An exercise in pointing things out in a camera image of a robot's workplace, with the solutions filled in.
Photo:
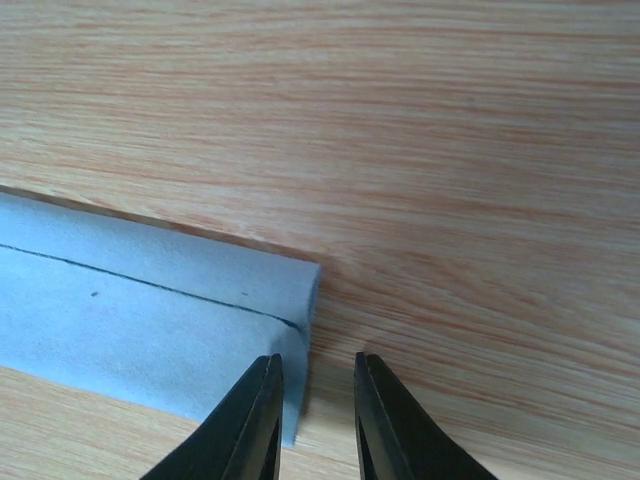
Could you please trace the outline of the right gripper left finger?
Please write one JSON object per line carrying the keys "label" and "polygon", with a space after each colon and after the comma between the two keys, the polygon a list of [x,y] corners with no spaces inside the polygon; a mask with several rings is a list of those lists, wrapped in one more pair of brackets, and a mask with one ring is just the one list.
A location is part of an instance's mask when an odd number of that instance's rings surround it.
{"label": "right gripper left finger", "polygon": [[277,479],[282,423],[282,358],[260,356],[203,423],[143,477]]}

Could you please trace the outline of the light blue cleaning cloth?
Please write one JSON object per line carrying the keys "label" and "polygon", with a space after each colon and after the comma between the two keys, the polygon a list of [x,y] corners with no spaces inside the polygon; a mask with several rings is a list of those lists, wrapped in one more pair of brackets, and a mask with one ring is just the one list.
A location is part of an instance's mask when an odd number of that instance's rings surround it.
{"label": "light blue cleaning cloth", "polygon": [[3,194],[1,363],[197,421],[280,354],[295,441],[319,265]]}

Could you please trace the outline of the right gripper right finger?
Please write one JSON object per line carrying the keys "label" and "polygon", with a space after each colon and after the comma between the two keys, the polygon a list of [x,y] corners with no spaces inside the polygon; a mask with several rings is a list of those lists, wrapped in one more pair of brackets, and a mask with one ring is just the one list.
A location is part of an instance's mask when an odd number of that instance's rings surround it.
{"label": "right gripper right finger", "polygon": [[362,479],[495,480],[378,355],[355,356],[354,406]]}

